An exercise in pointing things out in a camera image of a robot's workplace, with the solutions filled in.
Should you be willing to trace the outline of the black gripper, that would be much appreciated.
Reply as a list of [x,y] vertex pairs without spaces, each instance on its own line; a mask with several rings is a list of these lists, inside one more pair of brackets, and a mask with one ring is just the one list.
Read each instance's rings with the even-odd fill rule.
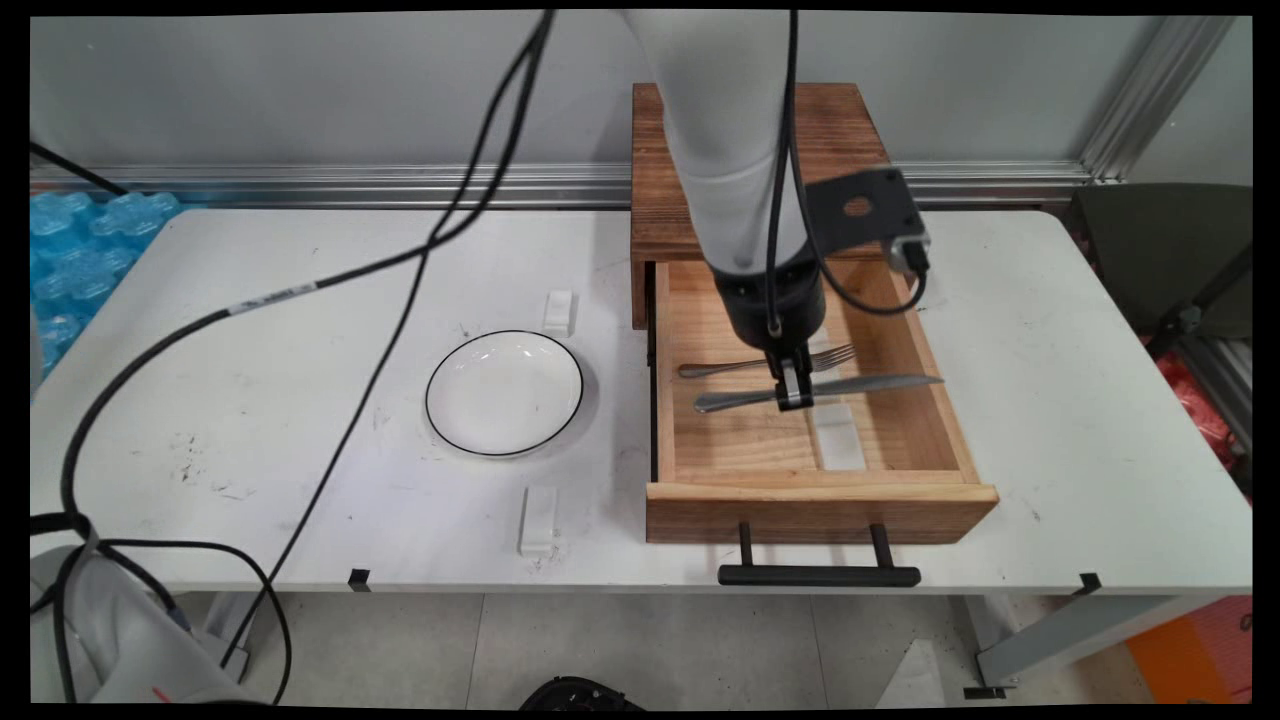
[[823,278],[812,251],[803,249],[774,269],[778,338],[769,333],[762,273],[712,274],[736,336],[750,347],[771,351],[771,373],[778,373],[778,410],[812,407],[813,360],[806,342],[826,319]]

